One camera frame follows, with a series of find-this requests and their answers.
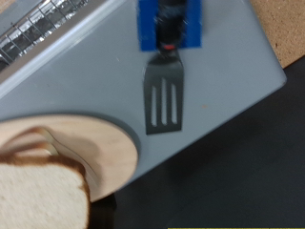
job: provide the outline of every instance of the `black surface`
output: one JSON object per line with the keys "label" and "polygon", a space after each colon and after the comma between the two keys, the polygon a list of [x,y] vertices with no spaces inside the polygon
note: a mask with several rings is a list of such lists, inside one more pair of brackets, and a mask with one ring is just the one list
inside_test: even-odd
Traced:
{"label": "black surface", "polygon": [[287,84],[115,194],[114,228],[304,227],[305,57]]}

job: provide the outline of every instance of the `toaster rack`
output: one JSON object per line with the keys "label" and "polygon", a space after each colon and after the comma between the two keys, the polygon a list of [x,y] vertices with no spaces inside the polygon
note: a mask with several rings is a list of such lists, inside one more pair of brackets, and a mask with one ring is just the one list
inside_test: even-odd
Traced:
{"label": "toaster rack", "polygon": [[0,36],[0,72],[44,41],[89,0],[44,0]]}

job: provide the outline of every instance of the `round wooden board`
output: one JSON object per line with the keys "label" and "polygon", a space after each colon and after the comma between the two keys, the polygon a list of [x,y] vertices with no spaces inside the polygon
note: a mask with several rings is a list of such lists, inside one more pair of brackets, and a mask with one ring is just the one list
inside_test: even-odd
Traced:
{"label": "round wooden board", "polygon": [[138,159],[132,139],[103,119],[71,114],[39,115],[0,122],[0,148],[29,128],[48,128],[56,140],[80,155],[100,182],[91,188],[91,201],[122,187],[133,175]]}

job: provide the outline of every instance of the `white bread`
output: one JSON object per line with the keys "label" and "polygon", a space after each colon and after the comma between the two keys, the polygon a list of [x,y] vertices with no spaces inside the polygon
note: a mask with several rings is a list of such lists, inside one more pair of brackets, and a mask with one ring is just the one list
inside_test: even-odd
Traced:
{"label": "white bread", "polygon": [[0,229],[86,229],[85,168],[65,156],[0,157]]}

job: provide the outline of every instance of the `black spatula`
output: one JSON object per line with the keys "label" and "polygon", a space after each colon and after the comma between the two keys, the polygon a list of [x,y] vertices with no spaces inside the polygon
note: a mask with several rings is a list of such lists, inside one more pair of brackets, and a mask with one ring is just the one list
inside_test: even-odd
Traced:
{"label": "black spatula", "polygon": [[147,135],[182,128],[184,70],[177,48],[183,37],[186,0],[159,0],[158,54],[144,78]]}

